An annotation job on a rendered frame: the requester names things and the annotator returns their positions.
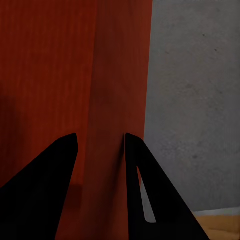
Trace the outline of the storage box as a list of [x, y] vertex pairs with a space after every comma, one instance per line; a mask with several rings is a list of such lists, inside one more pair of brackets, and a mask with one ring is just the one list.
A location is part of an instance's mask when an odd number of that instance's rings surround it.
[[0, 0], [0, 189], [77, 135], [55, 240], [129, 240], [126, 134], [144, 140], [152, 8]]

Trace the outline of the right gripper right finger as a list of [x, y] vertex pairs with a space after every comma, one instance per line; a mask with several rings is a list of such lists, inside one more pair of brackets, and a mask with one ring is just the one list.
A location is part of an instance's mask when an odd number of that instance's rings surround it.
[[[144, 141], [125, 135], [129, 240], [210, 240]], [[139, 168], [156, 223], [145, 220]]]

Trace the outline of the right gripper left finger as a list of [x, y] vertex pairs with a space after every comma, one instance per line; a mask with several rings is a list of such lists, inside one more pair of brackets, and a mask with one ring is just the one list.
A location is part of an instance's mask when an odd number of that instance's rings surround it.
[[63, 136], [0, 188], [0, 240], [55, 240], [78, 150]]

